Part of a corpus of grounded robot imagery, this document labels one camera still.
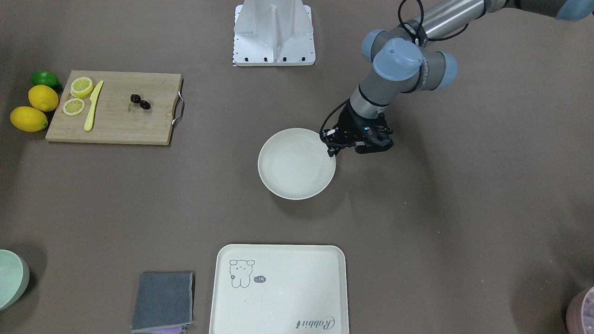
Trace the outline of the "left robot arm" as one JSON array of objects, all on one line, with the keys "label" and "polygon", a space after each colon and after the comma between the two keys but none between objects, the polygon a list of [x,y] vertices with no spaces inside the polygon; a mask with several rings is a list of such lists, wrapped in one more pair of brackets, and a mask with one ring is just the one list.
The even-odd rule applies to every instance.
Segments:
[{"label": "left robot arm", "polygon": [[451,85],[458,74],[455,57],[443,51],[426,51],[432,42],[464,32],[486,13],[516,8],[557,20],[578,21],[593,13],[591,0],[446,0],[403,20],[390,31],[374,30],[362,42],[362,55],[372,68],[349,99],[337,106],[336,125],[319,131],[329,157],[354,148],[357,154],[384,152],[394,146],[393,130],[384,112],[400,93],[437,90]]}]

